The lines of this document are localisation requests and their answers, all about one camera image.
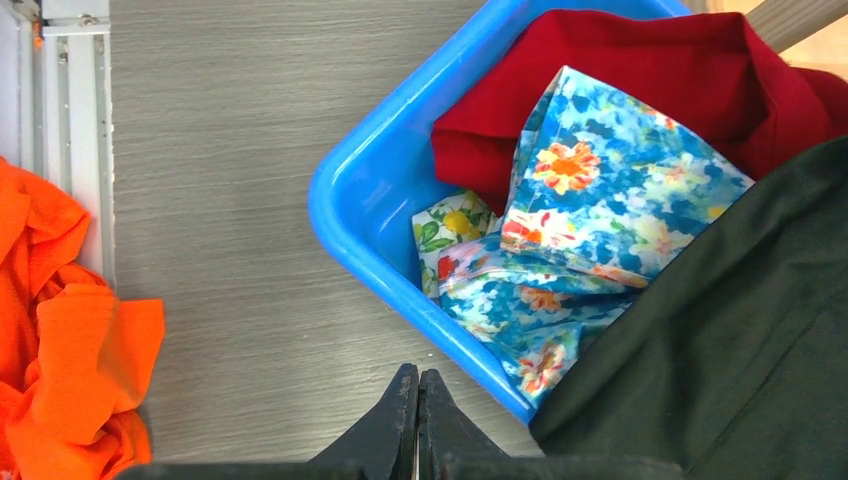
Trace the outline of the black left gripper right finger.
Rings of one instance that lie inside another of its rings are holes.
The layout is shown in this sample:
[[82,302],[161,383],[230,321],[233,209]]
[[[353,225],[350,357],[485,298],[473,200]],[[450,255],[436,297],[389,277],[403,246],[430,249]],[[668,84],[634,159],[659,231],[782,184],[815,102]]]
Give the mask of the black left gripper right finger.
[[418,407],[421,479],[683,479],[673,464],[640,457],[513,457],[454,401],[438,371],[422,373]]

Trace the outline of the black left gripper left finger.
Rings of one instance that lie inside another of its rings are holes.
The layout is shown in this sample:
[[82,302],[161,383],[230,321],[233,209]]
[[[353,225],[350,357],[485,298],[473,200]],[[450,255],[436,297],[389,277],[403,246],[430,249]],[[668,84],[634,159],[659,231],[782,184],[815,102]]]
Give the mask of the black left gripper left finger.
[[120,479],[409,479],[419,371],[403,364],[379,401],[329,446],[304,462],[154,463]]

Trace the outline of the lemon print skirt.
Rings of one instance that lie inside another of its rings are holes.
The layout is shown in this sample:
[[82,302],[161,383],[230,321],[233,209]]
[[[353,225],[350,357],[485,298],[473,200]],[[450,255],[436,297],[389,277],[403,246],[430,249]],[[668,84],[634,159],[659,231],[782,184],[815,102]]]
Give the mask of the lemon print skirt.
[[460,189],[412,216],[413,237],[418,253],[421,290],[438,298],[438,258],[448,247],[491,233],[498,216],[474,192]]

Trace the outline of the black garment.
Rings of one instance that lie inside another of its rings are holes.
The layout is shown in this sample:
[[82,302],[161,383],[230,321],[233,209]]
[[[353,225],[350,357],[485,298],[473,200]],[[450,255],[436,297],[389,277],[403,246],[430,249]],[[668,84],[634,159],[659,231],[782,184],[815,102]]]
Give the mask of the black garment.
[[693,479],[847,475],[847,141],[758,181],[580,356],[531,421],[549,455]]

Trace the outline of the blue floral garment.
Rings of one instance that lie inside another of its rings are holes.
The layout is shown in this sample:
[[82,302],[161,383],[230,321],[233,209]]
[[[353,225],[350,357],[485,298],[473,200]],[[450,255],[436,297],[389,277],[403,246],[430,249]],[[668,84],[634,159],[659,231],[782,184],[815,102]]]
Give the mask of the blue floral garment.
[[504,214],[440,252],[439,305],[537,408],[751,185],[673,118],[563,67],[521,132]]

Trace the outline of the red pleated skirt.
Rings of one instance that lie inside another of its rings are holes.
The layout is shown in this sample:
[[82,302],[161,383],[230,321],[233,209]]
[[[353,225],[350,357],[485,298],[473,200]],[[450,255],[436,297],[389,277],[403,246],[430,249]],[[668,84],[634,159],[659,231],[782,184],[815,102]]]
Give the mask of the red pleated skirt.
[[434,123],[436,178],[502,211],[519,134],[563,66],[682,123],[753,179],[847,132],[846,82],[787,64],[739,13],[552,10]]

